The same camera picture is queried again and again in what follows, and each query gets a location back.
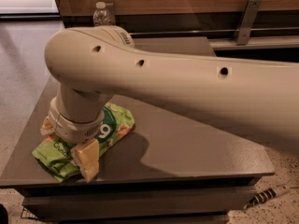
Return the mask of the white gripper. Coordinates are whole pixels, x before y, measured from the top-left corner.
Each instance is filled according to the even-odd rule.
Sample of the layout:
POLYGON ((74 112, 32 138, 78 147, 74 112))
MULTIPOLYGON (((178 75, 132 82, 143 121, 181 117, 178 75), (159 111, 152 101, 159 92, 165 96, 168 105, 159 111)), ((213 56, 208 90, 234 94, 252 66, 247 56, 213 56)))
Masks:
POLYGON ((85 181, 91 182, 99 173, 99 142, 93 138, 104 119, 104 105, 97 102, 71 102, 71 105, 73 107, 66 110, 62 99, 54 97, 50 101, 49 114, 41 125, 40 133, 56 133, 67 142, 81 143, 71 149, 71 156, 85 181))

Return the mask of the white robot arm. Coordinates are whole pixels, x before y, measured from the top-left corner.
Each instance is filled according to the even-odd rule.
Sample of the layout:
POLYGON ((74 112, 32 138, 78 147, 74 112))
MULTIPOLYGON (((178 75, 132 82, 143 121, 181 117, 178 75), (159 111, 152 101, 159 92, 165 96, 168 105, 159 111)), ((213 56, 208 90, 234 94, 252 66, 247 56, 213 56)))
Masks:
POLYGON ((299 66, 149 52, 117 26, 64 29, 45 47, 60 87, 49 120, 81 143, 99 130, 113 95, 130 97, 260 145, 299 155, 299 66))

